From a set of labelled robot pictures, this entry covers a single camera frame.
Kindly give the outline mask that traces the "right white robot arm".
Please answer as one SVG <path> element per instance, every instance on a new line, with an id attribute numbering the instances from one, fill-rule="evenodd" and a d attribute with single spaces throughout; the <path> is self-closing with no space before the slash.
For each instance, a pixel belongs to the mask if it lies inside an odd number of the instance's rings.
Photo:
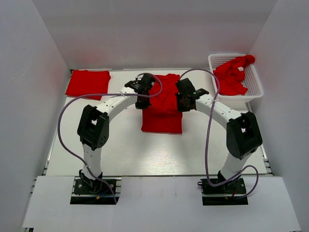
<path id="1" fill-rule="evenodd" d="M 188 78 L 176 83 L 178 90 L 177 106 L 180 112 L 196 110 L 209 116 L 205 145 L 205 171 L 208 186 L 219 188 L 228 193 L 235 188 L 235 180 L 249 166 L 247 159 L 254 153 L 263 140 L 256 116 L 252 112 L 241 113 L 221 102 L 216 102 L 208 91 L 195 89 Z M 210 143 L 211 122 L 215 120 L 226 130 L 226 147 L 228 155 L 221 170 L 217 174 L 217 182 L 209 177 L 208 152 Z"/>

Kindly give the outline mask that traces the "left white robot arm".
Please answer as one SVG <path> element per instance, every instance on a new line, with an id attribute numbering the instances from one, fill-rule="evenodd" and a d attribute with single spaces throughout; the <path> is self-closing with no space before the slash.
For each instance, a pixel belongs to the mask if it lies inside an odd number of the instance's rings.
<path id="1" fill-rule="evenodd" d="M 139 109 L 151 106 L 149 91 L 155 83 L 159 84 L 159 80 L 153 74 L 143 73 L 140 79 L 127 82 L 116 96 L 83 109 L 77 134 L 86 164 L 79 171 L 79 176 L 90 192 L 96 193 L 102 187 L 101 150 L 109 138 L 110 122 L 133 104 Z"/>

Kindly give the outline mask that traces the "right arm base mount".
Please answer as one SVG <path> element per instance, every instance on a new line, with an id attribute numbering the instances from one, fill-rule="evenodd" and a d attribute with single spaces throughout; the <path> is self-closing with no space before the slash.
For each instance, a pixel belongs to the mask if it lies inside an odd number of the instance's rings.
<path id="1" fill-rule="evenodd" d="M 201 188 L 203 206 L 248 205 L 247 193 L 243 178 L 228 184 L 212 187 L 207 179 L 200 179 L 197 185 Z"/>

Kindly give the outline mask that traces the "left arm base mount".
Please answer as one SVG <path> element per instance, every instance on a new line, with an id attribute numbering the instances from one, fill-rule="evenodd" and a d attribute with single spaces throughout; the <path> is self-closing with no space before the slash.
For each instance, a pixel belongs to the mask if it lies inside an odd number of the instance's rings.
<path id="1" fill-rule="evenodd" d="M 116 205 L 121 194 L 122 179 L 120 177 L 107 178 L 105 181 L 113 190 L 115 199 L 109 187 L 99 182 L 98 186 L 91 188 L 81 178 L 75 178 L 70 198 L 71 205 Z"/>

